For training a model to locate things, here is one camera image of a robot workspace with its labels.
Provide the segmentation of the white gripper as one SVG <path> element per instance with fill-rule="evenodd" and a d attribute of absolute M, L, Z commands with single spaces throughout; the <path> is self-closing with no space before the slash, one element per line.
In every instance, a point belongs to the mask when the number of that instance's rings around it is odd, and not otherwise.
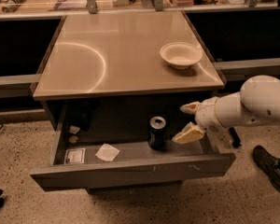
<path fill-rule="evenodd" d="M 173 141 L 178 144 L 187 144 L 204 137 L 205 131 L 217 133 L 222 129 L 216 115 L 217 97 L 212 97 L 199 102 L 192 102 L 182 105 L 180 110 L 183 113 L 195 115 L 198 125 L 190 122 L 181 132 L 173 137 Z"/>

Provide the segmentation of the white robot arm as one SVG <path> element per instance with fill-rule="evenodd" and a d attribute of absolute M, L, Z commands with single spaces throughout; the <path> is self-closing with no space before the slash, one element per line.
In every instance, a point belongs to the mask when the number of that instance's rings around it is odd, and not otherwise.
<path fill-rule="evenodd" d="M 280 79 L 255 76 L 238 92 L 182 105 L 180 110 L 193 115 L 195 123 L 190 122 L 173 137 L 178 144 L 188 144 L 204 138 L 207 133 L 232 127 L 280 123 Z"/>

